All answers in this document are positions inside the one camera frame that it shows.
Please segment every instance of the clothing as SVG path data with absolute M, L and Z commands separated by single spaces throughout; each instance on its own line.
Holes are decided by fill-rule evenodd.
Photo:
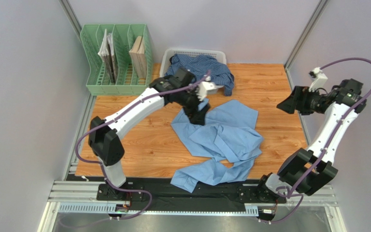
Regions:
M 175 54 L 170 61 L 171 66 L 165 75 L 174 75 L 180 67 L 185 67 L 196 76 L 197 79 L 192 81 L 194 83 L 210 69 L 211 81 L 218 86 L 224 86 L 224 95 L 231 96 L 234 88 L 234 76 L 227 65 L 218 62 L 214 57 L 209 55 L 190 57 L 185 54 Z
M 258 111 L 231 100 L 209 111 L 205 126 L 191 124 L 181 110 L 171 126 L 192 156 L 210 160 L 177 170 L 171 184 L 192 192 L 201 181 L 209 185 L 247 179 L 254 159 L 261 154 L 263 137 L 254 130 Z M 234 163 L 227 168 L 220 163 Z

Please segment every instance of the wooden floor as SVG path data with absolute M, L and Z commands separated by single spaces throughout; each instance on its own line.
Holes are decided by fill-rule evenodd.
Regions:
M 289 115 L 276 105 L 291 93 L 284 68 L 281 64 L 228 64 L 235 77 L 235 88 L 231 97 L 223 91 L 209 95 L 210 105 L 215 108 L 232 99 L 239 100 L 258 110 L 256 131 L 264 137 L 263 152 L 256 158 L 248 178 L 260 178 L 263 174 L 276 172 L 283 161 L 300 147 L 306 147 L 299 116 Z M 160 65 L 154 66 L 153 78 L 158 77 Z M 98 96 L 92 118 L 104 118 L 128 103 L 135 96 Z M 181 110 L 175 103 L 168 104 L 135 126 L 122 140 L 125 155 L 122 159 L 126 176 L 172 177 L 177 169 L 207 160 L 193 157 L 180 142 L 170 126 Z M 97 160 L 91 148 L 85 144 L 82 157 Z M 226 160 L 223 164 L 230 167 Z M 76 175 L 102 176 L 97 164 L 79 162 Z

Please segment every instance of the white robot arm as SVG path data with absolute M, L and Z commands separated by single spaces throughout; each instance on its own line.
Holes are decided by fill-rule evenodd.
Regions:
M 195 89 L 175 91 L 188 86 L 193 78 L 195 76 L 192 73 L 180 68 L 175 75 L 154 80 L 150 87 L 145 89 L 137 99 L 115 114 L 104 119 L 96 117 L 91 121 L 91 128 L 114 121 L 114 123 L 91 133 L 88 142 L 94 154 L 103 163 L 104 171 L 111 183 L 120 187 L 126 181 L 121 166 L 121 158 L 125 152 L 121 140 L 135 125 L 154 111 L 163 108 L 168 103 L 176 102 L 183 106 L 183 110 L 191 123 L 204 125 L 205 114 L 210 105 L 205 105 L 201 110 L 198 109 L 198 105 L 207 94 L 215 93 L 217 86 L 209 82 L 210 76 L 207 76 L 205 81 L 199 83 Z M 115 119 L 119 115 L 122 116 L 116 121 Z
M 324 157 L 316 166 L 315 172 L 308 173 L 295 190 L 310 196 L 331 181 L 338 172 L 332 166 L 337 146 L 348 126 L 366 106 L 366 101 L 363 101 L 345 119 L 342 119 L 346 111 L 362 98 L 360 94 L 363 84 L 354 79 L 343 80 L 340 85 L 333 86 L 330 93 L 320 94 L 318 90 L 322 89 L 327 77 L 320 68 L 315 68 L 310 72 L 310 75 L 316 78 L 311 87 L 295 86 L 291 95 L 278 104 L 277 108 L 289 114 L 294 113 L 295 110 L 298 110 L 302 115 L 314 112 L 324 113 L 326 119 L 315 139 L 307 148 L 300 148 L 287 158 L 277 174 L 264 175 L 261 178 L 257 193 L 262 195 L 263 199 L 278 199 L 280 196 L 277 194 L 277 188 L 284 186 L 292 188 L 308 169 L 305 165 L 314 163 L 323 150 L 325 150 Z M 333 140 L 328 147 L 325 147 L 334 128 L 341 120 L 341 126 L 335 133 Z

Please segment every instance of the laundry basket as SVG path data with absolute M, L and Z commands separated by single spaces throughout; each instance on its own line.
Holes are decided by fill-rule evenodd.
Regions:
M 186 49 L 186 48 L 169 48 L 166 50 L 163 56 L 163 61 L 161 62 L 160 77 L 163 77 L 167 72 L 170 64 L 170 58 L 175 54 L 186 54 L 191 57 L 196 57 L 198 55 L 210 55 L 217 59 L 218 62 L 227 64 L 226 54 L 220 51 L 211 50 L 198 50 L 198 49 Z

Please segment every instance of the dark blue checkered shirt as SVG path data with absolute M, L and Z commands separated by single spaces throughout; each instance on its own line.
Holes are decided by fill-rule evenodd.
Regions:
M 185 67 L 196 76 L 197 79 L 192 83 L 200 80 L 207 70 L 211 69 L 211 81 L 218 86 L 224 86 L 224 95 L 231 96 L 234 88 L 234 76 L 227 65 L 218 62 L 214 57 L 209 55 L 190 57 L 185 54 L 175 54 L 166 75 L 174 75 L 180 67 Z

